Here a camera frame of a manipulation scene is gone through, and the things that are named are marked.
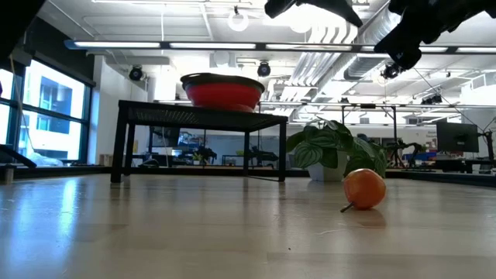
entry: computer monitor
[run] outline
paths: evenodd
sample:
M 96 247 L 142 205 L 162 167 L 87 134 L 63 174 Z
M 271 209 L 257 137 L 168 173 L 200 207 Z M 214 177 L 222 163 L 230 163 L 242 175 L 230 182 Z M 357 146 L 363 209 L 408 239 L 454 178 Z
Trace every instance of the computer monitor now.
M 472 124 L 436 123 L 438 151 L 479 152 L 477 126 Z
M 176 147 L 180 128 L 152 127 L 153 147 Z

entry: table leg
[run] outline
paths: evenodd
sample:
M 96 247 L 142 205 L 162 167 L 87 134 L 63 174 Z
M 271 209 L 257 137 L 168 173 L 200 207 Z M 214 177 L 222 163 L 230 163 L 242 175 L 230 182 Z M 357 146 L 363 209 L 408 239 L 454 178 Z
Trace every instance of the table leg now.
M 112 172 L 110 181 L 112 183 L 121 182 L 122 158 L 124 156 L 124 139 L 126 138 L 127 111 L 119 110 L 117 117 L 117 128 L 115 129 L 114 159 L 112 161 Z
M 286 180 L 286 122 L 279 125 L 279 182 Z
M 129 124 L 127 131 L 126 162 L 124 164 L 124 175 L 131 175 L 131 164 L 133 163 L 134 132 L 136 125 Z
M 245 132 L 245 151 L 243 154 L 243 175 L 248 175 L 248 166 L 250 165 L 250 132 Z

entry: red bowl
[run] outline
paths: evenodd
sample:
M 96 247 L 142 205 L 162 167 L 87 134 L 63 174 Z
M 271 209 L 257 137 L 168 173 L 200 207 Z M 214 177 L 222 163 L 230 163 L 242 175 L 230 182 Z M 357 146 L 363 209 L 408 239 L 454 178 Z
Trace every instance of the red bowl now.
M 265 87 L 247 77 L 221 74 L 189 74 L 181 78 L 193 106 L 253 112 Z

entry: light fixture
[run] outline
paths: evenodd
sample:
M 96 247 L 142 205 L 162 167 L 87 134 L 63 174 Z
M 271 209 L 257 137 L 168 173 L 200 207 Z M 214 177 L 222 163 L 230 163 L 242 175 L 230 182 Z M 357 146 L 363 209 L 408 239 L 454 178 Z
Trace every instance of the light fixture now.
M 254 50 L 254 43 L 170 43 L 171 49 Z
M 295 44 L 295 43 L 268 43 L 268 50 L 308 50 L 308 51 L 350 51 L 351 46 L 333 46 L 324 44 Z
M 261 105 L 303 105 L 303 102 L 260 102 Z
M 496 53 L 496 47 L 459 47 L 457 53 Z
M 446 52 L 448 50 L 447 47 L 445 46 L 421 46 L 419 47 L 420 51 L 422 51 L 423 53 L 443 53 L 443 52 Z
M 227 25 L 234 31 L 242 32 L 246 28 L 248 28 L 248 24 L 250 23 L 250 21 L 248 20 L 248 15 L 243 11 L 239 11 L 237 6 L 235 6 L 234 9 L 235 10 L 232 11 L 227 18 Z M 240 23 L 234 23 L 234 17 L 237 15 L 243 17 Z
M 77 47 L 90 47 L 90 48 L 116 48 L 116 49 L 160 49 L 160 43 L 148 42 L 75 42 Z
M 359 58 L 390 58 L 387 53 L 358 53 Z

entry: black metal table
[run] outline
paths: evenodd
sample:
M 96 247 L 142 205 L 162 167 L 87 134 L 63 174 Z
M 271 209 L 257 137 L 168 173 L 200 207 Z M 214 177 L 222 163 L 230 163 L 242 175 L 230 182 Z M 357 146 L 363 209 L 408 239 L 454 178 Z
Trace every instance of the black metal table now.
M 279 181 L 285 180 L 286 172 L 286 123 L 285 116 L 249 112 L 228 112 L 209 108 L 195 108 L 159 103 L 119 101 L 119 116 L 115 131 L 114 159 L 112 161 L 111 182 L 121 182 L 121 175 L 130 175 L 133 160 L 133 143 L 136 126 L 161 126 L 171 128 L 210 129 L 245 133 L 245 154 L 250 152 L 250 133 L 279 125 Z M 126 162 L 124 145 L 127 134 Z M 243 175 L 249 175 L 249 157 L 243 158 Z

